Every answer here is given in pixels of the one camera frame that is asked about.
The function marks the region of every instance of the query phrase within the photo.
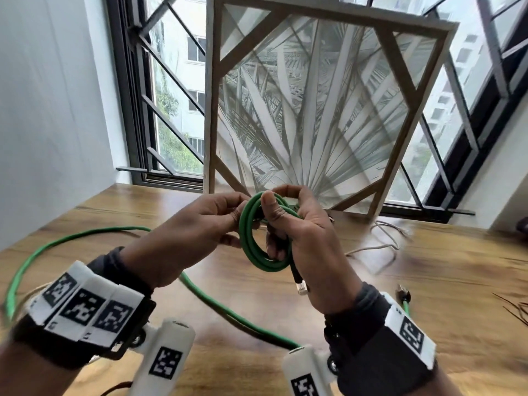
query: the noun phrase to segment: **wood grain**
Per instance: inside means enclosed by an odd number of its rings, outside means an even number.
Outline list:
[[[149,187],[115,185],[0,253],[0,290],[38,246],[65,235],[102,226],[155,227],[197,197]],[[343,248],[386,241],[365,221],[336,214]],[[492,292],[527,300],[528,246],[515,238],[464,227],[384,219],[404,227],[410,239],[381,274],[366,266],[393,259],[390,250],[364,251],[351,259],[359,275],[393,293],[397,283],[412,292],[411,314],[438,344],[440,364],[466,395],[528,394],[528,328],[513,318]],[[259,243],[262,231],[256,231]],[[93,235],[57,246],[38,258],[24,276],[20,294],[54,279],[74,260],[88,262],[135,235]],[[241,250],[219,247],[188,271],[212,297],[254,323],[302,344],[325,347],[323,317],[296,294],[288,270],[265,273]],[[281,371],[285,351],[238,331],[204,306],[181,283],[157,289],[154,324],[173,316],[192,325],[196,341],[175,395],[287,395]],[[130,380],[141,356],[129,352],[118,362],[86,367],[68,396],[98,396]],[[125,395],[118,391],[112,396]]]

